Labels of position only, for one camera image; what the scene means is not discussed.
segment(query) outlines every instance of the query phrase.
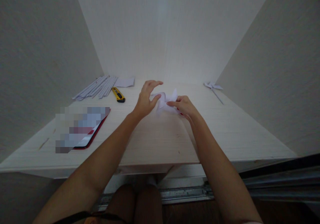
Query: forearm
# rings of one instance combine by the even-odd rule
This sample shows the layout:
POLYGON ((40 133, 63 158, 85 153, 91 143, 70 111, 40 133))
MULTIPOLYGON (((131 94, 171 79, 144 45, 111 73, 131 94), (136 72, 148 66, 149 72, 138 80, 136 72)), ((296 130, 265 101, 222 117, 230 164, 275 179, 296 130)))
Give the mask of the forearm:
POLYGON ((225 220, 262 222, 239 174, 221 150, 202 116, 191 116, 198 155, 225 220))
POLYGON ((90 211, 116 171, 139 121, 130 113, 54 193, 34 223, 53 223, 80 211, 90 211))
POLYGON ((130 113, 120 126, 78 168, 90 186, 103 190, 116 171, 132 131, 140 118, 130 113))

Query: person's left hand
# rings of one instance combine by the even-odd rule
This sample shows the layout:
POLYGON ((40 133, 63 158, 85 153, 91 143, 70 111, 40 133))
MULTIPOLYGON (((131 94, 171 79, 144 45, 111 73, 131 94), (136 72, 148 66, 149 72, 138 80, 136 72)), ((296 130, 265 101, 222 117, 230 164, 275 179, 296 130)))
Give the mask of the person's left hand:
POLYGON ((137 102, 136 107, 133 110, 133 113, 135 113, 139 118, 144 118, 147 116, 156 106, 157 101, 161 97, 161 94, 156 95, 152 101, 150 101, 150 94, 153 91, 153 89, 158 86, 162 85, 162 81, 146 81, 141 89, 141 92, 139 94, 139 99, 137 102))

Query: scratch on desk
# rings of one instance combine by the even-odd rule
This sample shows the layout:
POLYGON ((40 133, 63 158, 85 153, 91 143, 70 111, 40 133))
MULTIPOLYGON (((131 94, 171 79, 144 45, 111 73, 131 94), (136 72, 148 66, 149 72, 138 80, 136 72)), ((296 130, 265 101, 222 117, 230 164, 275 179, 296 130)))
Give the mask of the scratch on desk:
POLYGON ((44 144, 46 144, 46 142, 49 140, 49 137, 46 139, 46 141, 44 143, 42 143, 42 145, 39 147, 38 151, 43 147, 44 144))

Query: yellow utility knife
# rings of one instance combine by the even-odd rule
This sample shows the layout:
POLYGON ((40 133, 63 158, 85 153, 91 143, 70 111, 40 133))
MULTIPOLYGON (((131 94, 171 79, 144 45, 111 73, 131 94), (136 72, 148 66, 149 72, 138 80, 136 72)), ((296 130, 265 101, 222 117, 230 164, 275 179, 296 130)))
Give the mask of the yellow utility knife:
POLYGON ((118 88, 113 87, 112 91, 114 93, 114 95, 116 96, 117 102, 125 102, 126 99, 124 98, 124 96, 121 94, 121 92, 118 90, 118 88))

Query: desk surface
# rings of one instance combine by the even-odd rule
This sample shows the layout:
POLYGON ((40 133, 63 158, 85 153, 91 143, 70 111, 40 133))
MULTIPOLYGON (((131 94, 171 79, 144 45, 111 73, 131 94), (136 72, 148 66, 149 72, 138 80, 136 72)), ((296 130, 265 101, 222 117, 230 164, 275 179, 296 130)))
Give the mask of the desk surface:
MULTIPOLYGON (((103 99, 96 96, 70 105, 111 108, 88 149, 56 154, 55 120, 52 120, 4 160, 0 164, 0 171, 78 167, 133 110, 143 83, 136 80, 134 87, 119 88, 126 98, 125 103, 116 102, 113 93, 110 93, 103 99)), ((224 105, 209 88, 202 85, 165 83, 154 92, 172 94, 174 88, 177 88, 178 95, 189 96, 231 161, 297 157, 220 91, 217 93, 224 105)), ((120 166, 199 163, 194 145, 190 125, 183 116, 171 113, 157 116, 154 110, 134 130, 120 166)))

